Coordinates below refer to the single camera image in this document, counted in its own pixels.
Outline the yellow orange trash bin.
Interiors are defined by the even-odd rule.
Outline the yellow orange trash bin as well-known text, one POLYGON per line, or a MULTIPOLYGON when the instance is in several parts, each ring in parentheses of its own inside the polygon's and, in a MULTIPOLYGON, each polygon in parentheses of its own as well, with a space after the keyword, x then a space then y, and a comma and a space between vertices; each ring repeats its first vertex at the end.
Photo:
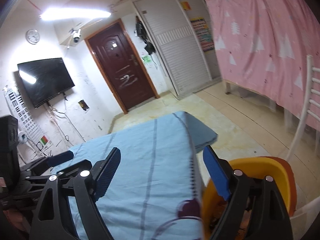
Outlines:
POLYGON ((230 198, 217 194, 213 181, 203 193, 205 239, 293 239, 290 217, 297 204, 291 166, 278 157, 228 161, 230 198))

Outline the light blue bed sheet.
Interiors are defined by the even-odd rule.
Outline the light blue bed sheet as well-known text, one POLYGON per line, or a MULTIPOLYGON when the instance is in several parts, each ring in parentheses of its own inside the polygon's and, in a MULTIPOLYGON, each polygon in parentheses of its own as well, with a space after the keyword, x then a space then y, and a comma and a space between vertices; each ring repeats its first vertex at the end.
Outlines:
POLYGON ((120 164, 97 208, 114 239, 203 239, 203 181, 197 154, 217 134, 179 111, 72 147, 74 158, 103 160, 113 148, 120 164))

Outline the white metal chair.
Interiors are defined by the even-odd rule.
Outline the white metal chair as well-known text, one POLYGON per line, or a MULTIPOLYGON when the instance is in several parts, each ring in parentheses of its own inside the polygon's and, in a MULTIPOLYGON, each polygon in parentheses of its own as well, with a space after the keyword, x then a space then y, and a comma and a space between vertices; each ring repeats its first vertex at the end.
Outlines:
MULTIPOLYGON (((306 63, 307 63, 307 71, 306 71, 306 85, 305 85, 303 107, 300 115, 299 124, 295 132, 295 136, 293 138, 293 141, 291 142, 289 151, 285 157, 285 160, 287 162, 291 160, 291 158, 293 157, 294 153, 298 148, 298 144, 304 133, 307 117, 310 115, 313 118, 315 118, 317 121, 319 121, 319 116, 316 113, 313 113, 313 111, 309 109, 310 105, 314 105, 317 108, 319 108, 319 103, 317 103, 315 100, 311 98, 312 94, 319 95, 319 91, 316 89, 313 89, 312 87, 313 83, 319 84, 319 79, 313 77, 314 72, 319 73, 319 68, 315 67, 313 56, 311 55, 306 56, 306 63)), ((295 211, 293 215, 290 217, 290 220, 293 221, 296 218, 299 218, 305 214, 315 212, 315 211, 319 211, 319 197, 315 198, 308 204, 305 204, 303 207, 295 211)))

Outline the dark red wooden door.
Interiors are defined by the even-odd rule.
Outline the dark red wooden door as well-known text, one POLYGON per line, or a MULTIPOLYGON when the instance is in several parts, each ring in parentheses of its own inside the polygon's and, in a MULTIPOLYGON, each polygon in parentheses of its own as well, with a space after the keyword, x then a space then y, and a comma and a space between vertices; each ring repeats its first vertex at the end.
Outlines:
POLYGON ((121 19, 85 38, 105 82, 124 114, 159 94, 121 19))

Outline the ceiling tube light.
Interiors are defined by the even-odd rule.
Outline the ceiling tube light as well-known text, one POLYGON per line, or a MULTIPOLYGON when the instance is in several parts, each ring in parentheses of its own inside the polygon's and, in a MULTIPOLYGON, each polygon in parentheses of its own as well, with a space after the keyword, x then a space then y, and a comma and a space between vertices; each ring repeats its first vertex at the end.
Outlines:
POLYGON ((59 21, 74 18, 93 20, 96 18, 109 18, 110 16, 110 12, 100 9, 49 7, 40 15, 40 18, 44 21, 59 21))

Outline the pink tree-print bed cover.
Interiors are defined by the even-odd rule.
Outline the pink tree-print bed cover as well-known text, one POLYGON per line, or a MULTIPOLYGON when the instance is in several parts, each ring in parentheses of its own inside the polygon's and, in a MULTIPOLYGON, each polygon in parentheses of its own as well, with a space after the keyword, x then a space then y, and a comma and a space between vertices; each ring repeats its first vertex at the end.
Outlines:
POLYGON ((205 0, 222 78, 300 117, 319 22, 304 0, 205 0))

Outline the white louvered wardrobe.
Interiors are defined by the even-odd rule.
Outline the white louvered wardrobe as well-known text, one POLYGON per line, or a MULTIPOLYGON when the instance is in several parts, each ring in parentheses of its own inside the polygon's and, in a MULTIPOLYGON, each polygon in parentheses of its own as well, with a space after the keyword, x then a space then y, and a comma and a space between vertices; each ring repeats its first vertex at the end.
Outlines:
POLYGON ((215 46, 204 52, 190 22, 204 18, 213 39, 204 0, 138 0, 134 6, 164 63, 176 98, 221 80, 215 46))

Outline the wall socket box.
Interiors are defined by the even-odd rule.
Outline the wall socket box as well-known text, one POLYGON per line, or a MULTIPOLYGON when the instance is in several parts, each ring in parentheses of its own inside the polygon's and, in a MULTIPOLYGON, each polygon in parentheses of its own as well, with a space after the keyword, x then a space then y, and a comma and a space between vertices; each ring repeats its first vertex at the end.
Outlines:
POLYGON ((80 100, 78 102, 78 104, 84 111, 89 110, 89 106, 87 105, 87 103, 84 100, 80 100))

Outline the black wall television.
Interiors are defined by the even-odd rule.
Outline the black wall television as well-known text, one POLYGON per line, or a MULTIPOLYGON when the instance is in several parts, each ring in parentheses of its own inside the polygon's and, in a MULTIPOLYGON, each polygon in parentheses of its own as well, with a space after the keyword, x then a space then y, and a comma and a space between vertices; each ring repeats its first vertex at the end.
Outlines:
POLYGON ((19 63, 18 73, 35 108, 74 87, 61 57, 19 63))

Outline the round wall clock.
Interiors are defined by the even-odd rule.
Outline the round wall clock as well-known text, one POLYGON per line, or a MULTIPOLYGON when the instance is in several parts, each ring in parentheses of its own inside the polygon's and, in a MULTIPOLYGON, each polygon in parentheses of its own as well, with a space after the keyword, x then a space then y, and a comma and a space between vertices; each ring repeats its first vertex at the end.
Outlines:
POLYGON ((36 29, 29 29, 25 38, 30 44, 37 44, 40 41, 40 33, 36 29))

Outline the colourful wall poster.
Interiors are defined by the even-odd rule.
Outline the colourful wall poster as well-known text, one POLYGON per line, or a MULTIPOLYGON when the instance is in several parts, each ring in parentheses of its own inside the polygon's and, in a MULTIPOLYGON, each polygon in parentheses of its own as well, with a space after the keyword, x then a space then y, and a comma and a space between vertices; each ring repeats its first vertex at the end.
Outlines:
POLYGON ((190 20, 195 34, 199 40, 201 48, 204 52, 214 50, 214 41, 210 32, 210 28, 202 17, 193 18, 190 20))

